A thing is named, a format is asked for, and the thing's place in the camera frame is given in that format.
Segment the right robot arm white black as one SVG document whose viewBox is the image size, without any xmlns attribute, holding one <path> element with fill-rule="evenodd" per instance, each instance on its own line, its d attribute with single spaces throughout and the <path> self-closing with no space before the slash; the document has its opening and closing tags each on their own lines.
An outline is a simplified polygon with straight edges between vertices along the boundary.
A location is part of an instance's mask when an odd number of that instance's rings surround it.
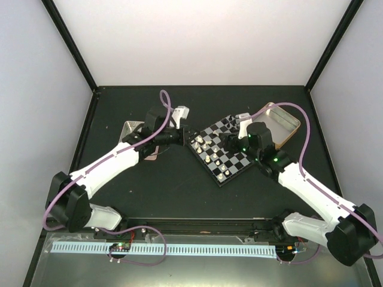
<svg viewBox="0 0 383 287">
<path fill-rule="evenodd" d="M 297 195 L 320 216 L 315 219 L 292 212 L 273 224 L 274 238 L 308 239 L 326 247 L 346 266 L 361 257 L 373 258 L 370 250 L 382 243 L 373 210 L 366 204 L 357 206 L 345 200 L 307 173 L 299 162 L 276 148 L 265 123 L 251 122 L 241 132 L 222 133 L 219 138 L 225 151 L 244 152 L 267 177 Z"/>
</svg>

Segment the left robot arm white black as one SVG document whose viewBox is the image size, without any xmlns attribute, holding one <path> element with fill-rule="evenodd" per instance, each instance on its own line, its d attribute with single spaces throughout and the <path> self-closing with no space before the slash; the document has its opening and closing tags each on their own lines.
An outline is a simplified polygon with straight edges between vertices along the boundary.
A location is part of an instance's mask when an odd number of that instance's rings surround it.
<svg viewBox="0 0 383 287">
<path fill-rule="evenodd" d="M 117 146 L 92 164 L 65 174 L 57 173 L 51 182 L 46 211 L 69 232 L 83 228 L 103 228 L 114 238 L 123 238 L 129 229 L 117 210 L 91 204 L 90 199 L 121 172 L 155 154 L 160 146 L 185 145 L 194 129 L 181 124 L 189 108 L 170 111 L 151 108 L 143 122 L 131 127 Z"/>
</svg>

